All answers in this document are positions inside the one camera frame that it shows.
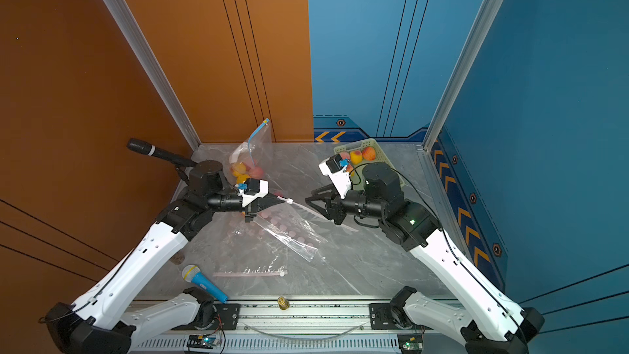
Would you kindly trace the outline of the pink-dotted zip bag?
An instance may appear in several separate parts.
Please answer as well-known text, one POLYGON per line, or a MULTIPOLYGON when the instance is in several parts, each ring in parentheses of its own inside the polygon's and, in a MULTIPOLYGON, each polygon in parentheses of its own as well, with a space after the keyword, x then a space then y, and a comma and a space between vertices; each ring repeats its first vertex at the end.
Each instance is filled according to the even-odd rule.
POLYGON ((232 213, 220 245, 243 270, 278 269, 291 260, 325 260, 342 249, 325 222, 304 205, 281 201, 254 216, 232 213))

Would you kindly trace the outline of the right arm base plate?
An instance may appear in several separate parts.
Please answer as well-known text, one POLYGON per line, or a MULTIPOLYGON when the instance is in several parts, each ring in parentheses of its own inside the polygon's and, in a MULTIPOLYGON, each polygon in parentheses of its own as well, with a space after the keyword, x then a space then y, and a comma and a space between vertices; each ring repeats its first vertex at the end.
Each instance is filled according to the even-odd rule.
POLYGON ((417 330, 419 332, 430 330, 424 325, 398 321, 394 317, 389 303, 370 303, 369 318, 372 330, 417 330))

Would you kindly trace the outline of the clear blue-zipper zip bag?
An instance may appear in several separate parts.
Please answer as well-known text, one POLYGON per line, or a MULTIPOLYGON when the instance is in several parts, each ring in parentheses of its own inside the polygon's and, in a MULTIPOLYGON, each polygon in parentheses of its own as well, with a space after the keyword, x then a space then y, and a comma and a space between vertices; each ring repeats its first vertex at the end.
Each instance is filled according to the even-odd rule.
POLYGON ((252 167, 261 167, 265 171, 267 178, 268 171, 272 166, 274 158, 274 141, 272 138, 273 128, 271 120, 266 118, 250 136, 234 149, 229 157, 229 171, 231 172, 231 164, 235 162, 244 163, 248 171, 252 167))

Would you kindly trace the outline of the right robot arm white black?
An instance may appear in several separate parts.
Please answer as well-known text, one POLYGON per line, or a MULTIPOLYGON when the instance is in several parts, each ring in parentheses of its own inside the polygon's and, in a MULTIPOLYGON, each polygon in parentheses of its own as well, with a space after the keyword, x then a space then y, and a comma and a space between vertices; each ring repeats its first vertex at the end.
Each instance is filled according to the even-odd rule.
POLYGON ((402 288, 390 301, 397 327, 424 326, 461 344, 468 353, 527 353, 545 319, 496 288, 455 246, 428 206, 404 195, 404 175, 386 163, 353 168, 340 155, 319 164, 330 185, 312 191, 306 203, 340 226, 348 216, 373 218, 394 244, 419 260, 455 295, 459 306, 402 288))

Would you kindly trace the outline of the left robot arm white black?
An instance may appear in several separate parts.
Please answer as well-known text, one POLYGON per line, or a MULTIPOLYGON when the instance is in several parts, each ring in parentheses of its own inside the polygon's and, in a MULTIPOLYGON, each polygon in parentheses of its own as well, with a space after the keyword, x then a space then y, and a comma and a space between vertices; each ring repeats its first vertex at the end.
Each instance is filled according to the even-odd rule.
POLYGON ((127 353, 175 327, 209 326, 218 297, 198 287, 136 315, 126 310, 216 213, 241 212, 250 222, 257 213, 281 203, 283 199, 270 193, 267 181, 231 185, 220 162, 200 162, 190 170, 183 193, 160 212, 137 247, 73 303, 55 305, 41 323, 63 353, 127 353))

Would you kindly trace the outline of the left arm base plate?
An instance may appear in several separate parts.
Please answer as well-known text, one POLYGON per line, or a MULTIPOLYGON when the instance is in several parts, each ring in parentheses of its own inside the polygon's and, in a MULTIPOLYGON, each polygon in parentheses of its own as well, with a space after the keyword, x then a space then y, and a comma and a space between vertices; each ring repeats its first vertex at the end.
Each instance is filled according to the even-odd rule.
POLYGON ((174 330, 206 331, 217 329, 235 330, 238 325, 241 305, 238 303, 214 303, 201 306, 200 311, 189 324, 175 327, 174 330))

